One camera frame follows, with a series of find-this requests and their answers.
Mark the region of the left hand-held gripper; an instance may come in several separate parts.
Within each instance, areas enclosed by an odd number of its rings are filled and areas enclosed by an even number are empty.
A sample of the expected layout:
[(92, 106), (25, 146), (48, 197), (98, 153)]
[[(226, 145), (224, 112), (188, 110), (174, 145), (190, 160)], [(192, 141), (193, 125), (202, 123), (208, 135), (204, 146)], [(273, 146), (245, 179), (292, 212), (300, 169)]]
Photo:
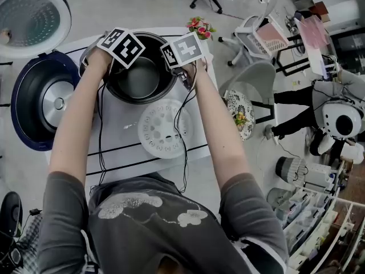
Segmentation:
[(79, 76), (83, 75), (88, 66), (89, 54), (95, 48), (107, 52), (112, 57), (109, 73), (114, 61), (121, 64), (124, 69), (129, 69), (145, 50), (145, 46), (131, 30), (116, 27), (110, 32), (106, 31), (86, 48), (80, 57)]

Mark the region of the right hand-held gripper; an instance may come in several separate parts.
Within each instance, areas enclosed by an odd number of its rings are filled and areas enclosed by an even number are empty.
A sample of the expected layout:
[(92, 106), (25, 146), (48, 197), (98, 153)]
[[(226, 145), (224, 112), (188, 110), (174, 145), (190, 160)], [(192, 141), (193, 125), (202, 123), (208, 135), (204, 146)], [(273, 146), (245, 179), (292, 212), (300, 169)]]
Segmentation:
[(179, 78), (184, 87), (190, 91), (194, 88), (194, 79), (183, 66), (204, 57), (200, 40), (195, 32), (171, 40), (160, 47), (166, 66), (172, 75)]

